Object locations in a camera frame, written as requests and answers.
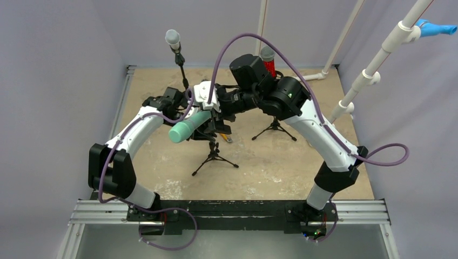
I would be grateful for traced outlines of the black tripod mic stand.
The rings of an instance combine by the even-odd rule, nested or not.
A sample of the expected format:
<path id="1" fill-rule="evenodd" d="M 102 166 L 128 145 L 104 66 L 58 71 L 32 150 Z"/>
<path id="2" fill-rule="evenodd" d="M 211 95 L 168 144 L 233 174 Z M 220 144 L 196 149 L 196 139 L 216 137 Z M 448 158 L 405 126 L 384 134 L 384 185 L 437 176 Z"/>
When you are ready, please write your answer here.
<path id="1" fill-rule="evenodd" d="M 239 165 L 237 165 L 236 163 L 232 163 L 229 160 L 227 160 L 227 159 L 225 159 L 225 158 L 223 158 L 222 156 L 219 155 L 220 150 L 219 150 L 219 143 L 217 141 L 209 141 L 208 145 L 209 145 L 209 148 L 210 148 L 210 152 L 207 155 L 207 158 L 192 173 L 192 176 L 195 176 L 198 173 L 198 171 L 202 168 L 202 166 L 204 164 L 206 164 L 207 162 L 210 162 L 210 161 L 223 161 L 223 162 L 229 163 L 230 165 L 232 165 L 235 168 L 239 168 Z"/>

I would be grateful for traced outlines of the mint green microphone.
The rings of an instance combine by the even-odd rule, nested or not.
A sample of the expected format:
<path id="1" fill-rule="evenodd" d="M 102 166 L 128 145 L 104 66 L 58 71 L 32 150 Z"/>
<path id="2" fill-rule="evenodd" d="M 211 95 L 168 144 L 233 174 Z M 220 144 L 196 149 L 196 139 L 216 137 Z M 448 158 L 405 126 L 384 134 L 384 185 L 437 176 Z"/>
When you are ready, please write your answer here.
<path id="1" fill-rule="evenodd" d="M 169 130 L 169 138 L 173 143 L 188 139 L 192 133 L 211 118 L 211 111 L 198 111 L 189 118 L 176 123 Z"/>

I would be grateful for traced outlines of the black tripod shockmount stand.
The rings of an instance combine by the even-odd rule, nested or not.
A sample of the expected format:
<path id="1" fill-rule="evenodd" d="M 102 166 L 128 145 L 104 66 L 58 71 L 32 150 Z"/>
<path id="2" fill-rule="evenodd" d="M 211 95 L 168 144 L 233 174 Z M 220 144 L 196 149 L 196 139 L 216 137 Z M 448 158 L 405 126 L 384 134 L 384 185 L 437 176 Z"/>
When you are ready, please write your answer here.
<path id="1" fill-rule="evenodd" d="M 279 132 L 284 132 L 286 133 L 293 141 L 297 141 L 297 138 L 294 137 L 293 135 L 291 135 L 287 130 L 285 130 L 281 124 L 280 124 L 280 121 L 276 118 L 276 117 L 273 117 L 273 121 L 271 122 L 271 124 L 263 129 L 261 132 L 259 132 L 257 135 L 253 136 L 252 137 L 252 141 L 256 140 L 259 136 L 261 136 L 263 133 L 267 132 L 267 131 L 279 131 Z"/>

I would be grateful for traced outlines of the red glitter microphone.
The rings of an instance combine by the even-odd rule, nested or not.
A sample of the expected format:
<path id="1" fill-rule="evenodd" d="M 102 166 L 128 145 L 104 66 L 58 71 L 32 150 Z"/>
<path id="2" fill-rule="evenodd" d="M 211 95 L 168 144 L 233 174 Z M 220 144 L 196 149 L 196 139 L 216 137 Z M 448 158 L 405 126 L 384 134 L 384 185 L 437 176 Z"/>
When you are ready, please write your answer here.
<path id="1" fill-rule="evenodd" d="M 277 77 L 275 69 L 275 51 L 268 45 L 261 48 L 259 57 L 264 62 L 264 66 L 273 78 Z"/>

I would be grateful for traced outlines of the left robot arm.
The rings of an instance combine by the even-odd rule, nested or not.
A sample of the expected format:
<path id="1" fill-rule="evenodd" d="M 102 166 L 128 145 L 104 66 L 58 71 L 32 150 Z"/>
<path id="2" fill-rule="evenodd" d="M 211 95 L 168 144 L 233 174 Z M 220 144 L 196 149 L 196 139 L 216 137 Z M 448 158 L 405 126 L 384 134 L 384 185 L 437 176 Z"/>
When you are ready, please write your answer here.
<path id="1" fill-rule="evenodd" d="M 201 125 L 219 111 L 216 92 L 210 81 L 204 81 L 182 92 L 167 87 L 164 94 L 146 98 L 136 116 L 105 144 L 94 144 L 89 150 L 88 185 L 102 194 L 111 194 L 140 209 L 149 221 L 161 213 L 159 194 L 142 186 L 136 177 L 132 160 L 144 142 L 162 125 L 169 125 L 169 138 L 180 143 L 191 138 Z"/>

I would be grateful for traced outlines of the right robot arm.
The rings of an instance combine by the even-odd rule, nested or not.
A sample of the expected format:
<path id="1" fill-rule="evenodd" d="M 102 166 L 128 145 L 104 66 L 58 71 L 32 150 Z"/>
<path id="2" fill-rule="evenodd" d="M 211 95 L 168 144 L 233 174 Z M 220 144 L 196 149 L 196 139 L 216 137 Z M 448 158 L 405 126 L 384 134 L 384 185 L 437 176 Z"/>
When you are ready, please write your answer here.
<path id="1" fill-rule="evenodd" d="M 355 184 L 358 166 L 367 157 L 364 146 L 348 142 L 322 115 L 311 90 L 275 68 L 275 53 L 244 54 L 230 63 L 236 80 L 232 91 L 213 84 L 211 101 L 217 101 L 217 120 L 233 121 L 236 114 L 254 108 L 284 121 L 299 132 L 322 156 L 323 164 L 303 205 L 304 215 L 315 220 L 337 192 Z"/>

